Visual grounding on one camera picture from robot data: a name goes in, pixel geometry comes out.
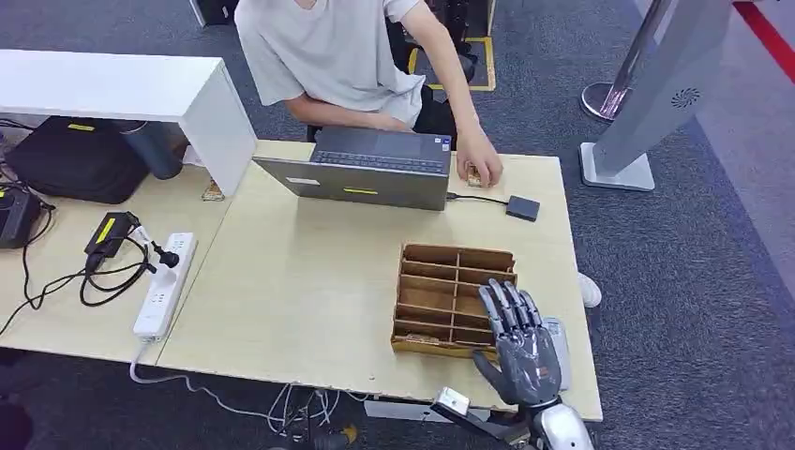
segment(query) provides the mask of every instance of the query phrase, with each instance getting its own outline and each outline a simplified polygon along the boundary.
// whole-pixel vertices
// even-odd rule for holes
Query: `laptop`
[[[449,136],[325,127],[309,161],[254,157],[299,197],[442,211]]]

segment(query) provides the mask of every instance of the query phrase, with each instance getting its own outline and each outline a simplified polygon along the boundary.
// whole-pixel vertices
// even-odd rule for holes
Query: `wooden desk surface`
[[[306,159],[311,144],[260,142],[258,155]],[[555,157],[502,156],[504,181],[458,193],[539,201],[535,223],[488,202],[444,212],[299,199],[251,163],[157,365],[430,401],[445,385],[478,407],[506,408],[472,361],[390,346],[404,242],[510,250],[518,284],[561,318],[572,355],[563,394],[601,420],[577,267]]]
[[[131,211],[160,244],[165,244],[171,233],[196,233],[198,246],[183,290],[184,300],[231,203],[229,200],[203,202],[202,194],[209,184],[210,175],[205,169],[186,166],[182,173],[168,181],[150,176],[132,198],[119,205],[50,199],[58,208],[53,214],[52,228],[28,252],[31,294],[37,295],[45,283],[83,268],[83,249],[105,213]],[[141,252],[125,244],[116,258],[103,268],[113,269],[140,260]],[[0,274],[0,321],[5,323],[24,299],[21,250],[0,251]],[[111,286],[129,275],[98,277],[97,282]],[[0,346],[130,361],[141,345],[132,334],[132,325],[149,289],[147,278],[144,276],[123,295],[102,307],[81,305],[78,292],[82,279],[75,279],[64,290],[48,295],[40,310],[23,309],[0,337]],[[105,296],[90,287],[86,292],[88,301]],[[143,361],[153,363],[157,355],[153,350]]]

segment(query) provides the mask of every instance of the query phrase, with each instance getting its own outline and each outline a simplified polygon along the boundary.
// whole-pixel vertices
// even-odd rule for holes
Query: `power strip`
[[[196,237],[192,232],[176,232],[169,236],[163,249],[179,255],[179,264],[173,269],[156,264],[157,272],[151,276],[149,292],[132,327],[139,338],[160,340],[166,335],[196,251]]]
[[[561,365],[561,390],[571,387],[571,361],[569,360],[569,345],[566,341],[566,328],[563,321],[555,317],[545,317],[543,325],[552,337],[552,346],[558,354]]]

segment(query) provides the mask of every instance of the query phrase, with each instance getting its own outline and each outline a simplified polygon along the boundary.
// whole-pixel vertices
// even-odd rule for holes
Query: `robotic finger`
[[[530,297],[530,294],[527,291],[519,291],[519,295],[521,295],[522,299],[527,303],[528,308],[530,309],[530,313],[532,315],[532,321],[534,322],[535,326],[541,326],[544,324],[544,320],[541,319],[541,313],[538,312],[538,307],[535,306],[535,302],[533,298]]]
[[[517,319],[519,321],[519,327],[527,331],[528,328],[534,326],[533,324],[533,317],[531,316],[530,308],[527,306],[527,303],[524,301],[523,298],[519,295],[516,286],[514,283],[510,281],[505,281],[502,284],[505,287],[505,290],[508,291],[508,295],[513,302],[514,308],[517,311]]]
[[[505,327],[503,326],[503,318],[500,317],[500,313],[497,311],[497,306],[494,304],[494,299],[491,298],[488,287],[481,286],[480,289],[477,290],[477,293],[480,294],[480,300],[483,302],[483,306],[486,307],[488,322],[491,325],[491,331],[494,333],[494,337],[504,337]]]
[[[500,286],[500,283],[494,278],[490,278],[488,280],[488,285],[491,286],[494,294],[497,295],[497,299],[500,300],[500,306],[502,306],[502,315],[508,324],[508,330],[517,330],[519,328],[517,314],[514,312],[514,308],[511,306],[511,304],[508,303],[508,298],[505,297],[503,286]]]

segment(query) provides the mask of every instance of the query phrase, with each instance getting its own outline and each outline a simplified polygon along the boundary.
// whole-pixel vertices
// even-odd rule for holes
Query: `laptop lid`
[[[442,211],[447,175],[254,157],[299,197]]]

